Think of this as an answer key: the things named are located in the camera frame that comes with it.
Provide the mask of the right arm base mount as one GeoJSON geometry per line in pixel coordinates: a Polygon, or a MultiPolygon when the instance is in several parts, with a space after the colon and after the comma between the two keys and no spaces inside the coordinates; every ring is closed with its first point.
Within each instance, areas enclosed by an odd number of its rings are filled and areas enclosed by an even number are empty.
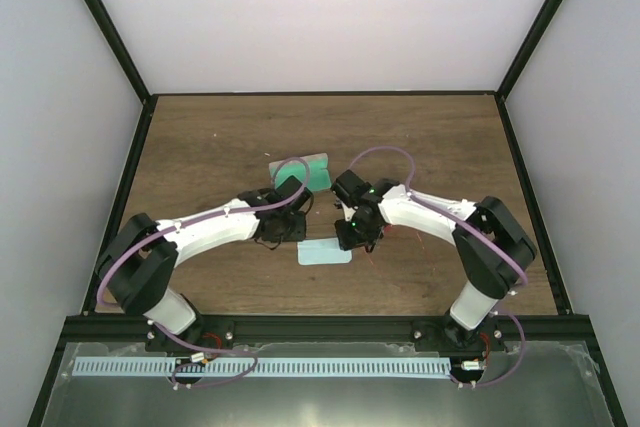
{"type": "Polygon", "coordinates": [[[438,352],[443,356],[479,354],[486,347],[504,349],[503,339],[495,336],[494,321],[484,320],[467,330],[446,312],[440,316],[419,316],[410,322],[409,339],[419,351],[438,352]]]}

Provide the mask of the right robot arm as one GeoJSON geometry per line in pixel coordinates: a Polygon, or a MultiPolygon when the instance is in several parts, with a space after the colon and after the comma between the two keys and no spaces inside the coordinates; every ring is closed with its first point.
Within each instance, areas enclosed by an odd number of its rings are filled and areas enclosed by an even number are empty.
{"type": "Polygon", "coordinates": [[[458,350],[480,337],[480,324],[517,284],[537,250],[504,203],[488,196],[480,202],[450,200],[412,190],[398,181],[371,184],[348,170],[331,186],[344,217],[334,223],[344,251],[372,252],[385,231],[411,228],[456,248],[466,283],[448,310],[447,343],[458,350]]]}

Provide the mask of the light blue cleaning cloth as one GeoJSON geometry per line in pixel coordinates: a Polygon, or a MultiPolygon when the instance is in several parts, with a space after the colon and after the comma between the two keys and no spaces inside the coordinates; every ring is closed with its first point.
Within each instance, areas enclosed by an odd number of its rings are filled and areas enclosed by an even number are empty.
{"type": "Polygon", "coordinates": [[[302,266],[348,264],[352,252],[342,250],[336,237],[297,243],[297,259],[302,266]]]}

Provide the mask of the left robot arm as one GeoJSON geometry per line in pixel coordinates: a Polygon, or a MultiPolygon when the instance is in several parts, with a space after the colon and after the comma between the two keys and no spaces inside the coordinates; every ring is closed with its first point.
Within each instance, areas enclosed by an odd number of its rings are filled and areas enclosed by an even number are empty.
{"type": "Polygon", "coordinates": [[[202,315],[169,287],[174,270],[214,248],[253,240],[271,249],[306,236],[305,204],[313,193],[297,186],[246,191],[220,207],[187,217],[154,221],[138,214],[99,257],[96,303],[141,315],[168,331],[181,350],[204,339],[202,315]]]}

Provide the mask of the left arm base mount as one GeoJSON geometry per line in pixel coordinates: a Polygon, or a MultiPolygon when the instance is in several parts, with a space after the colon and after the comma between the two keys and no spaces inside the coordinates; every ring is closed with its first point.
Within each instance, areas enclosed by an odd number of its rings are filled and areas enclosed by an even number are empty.
{"type": "Polygon", "coordinates": [[[152,329],[154,338],[146,341],[149,352],[165,352],[171,354],[187,354],[202,349],[227,349],[232,346],[235,336],[235,323],[230,317],[196,314],[196,320],[177,337],[186,343],[195,345],[196,349],[187,348],[171,340],[158,328],[152,329]]]}

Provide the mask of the green glasses case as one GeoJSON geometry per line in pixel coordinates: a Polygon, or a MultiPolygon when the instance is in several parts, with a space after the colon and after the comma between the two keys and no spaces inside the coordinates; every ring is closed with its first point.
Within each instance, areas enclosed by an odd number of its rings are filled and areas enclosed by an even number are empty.
{"type": "MultiPolygon", "coordinates": [[[[329,157],[327,153],[317,153],[303,156],[302,159],[309,167],[309,181],[307,188],[313,192],[329,190],[331,179],[328,169],[329,157]]],[[[277,187],[290,175],[295,176],[301,182],[306,178],[306,167],[300,161],[277,160],[269,163],[269,175],[272,183],[277,187]]]]}

